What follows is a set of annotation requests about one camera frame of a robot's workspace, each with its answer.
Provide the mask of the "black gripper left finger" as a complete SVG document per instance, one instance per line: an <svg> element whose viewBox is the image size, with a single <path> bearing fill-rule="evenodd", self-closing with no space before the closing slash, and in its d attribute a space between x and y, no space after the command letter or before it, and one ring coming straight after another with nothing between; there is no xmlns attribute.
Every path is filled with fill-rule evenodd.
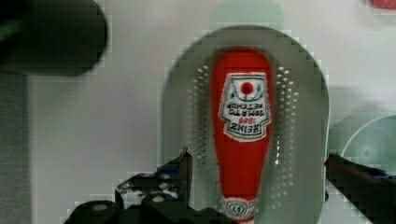
<svg viewBox="0 0 396 224"><path fill-rule="evenodd" d="M170 196L188 203L191 195L192 156L188 148L154 173L134 174L115 189L115 201L121 208L140 205L148 196Z"/></svg>

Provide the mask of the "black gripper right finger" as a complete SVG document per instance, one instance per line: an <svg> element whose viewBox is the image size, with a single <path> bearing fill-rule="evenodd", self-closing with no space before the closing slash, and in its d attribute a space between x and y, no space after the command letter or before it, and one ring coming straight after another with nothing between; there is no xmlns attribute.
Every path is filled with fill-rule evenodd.
<svg viewBox="0 0 396 224"><path fill-rule="evenodd" d="M395 224L395 176L331 153L326 178L373 224Z"/></svg>

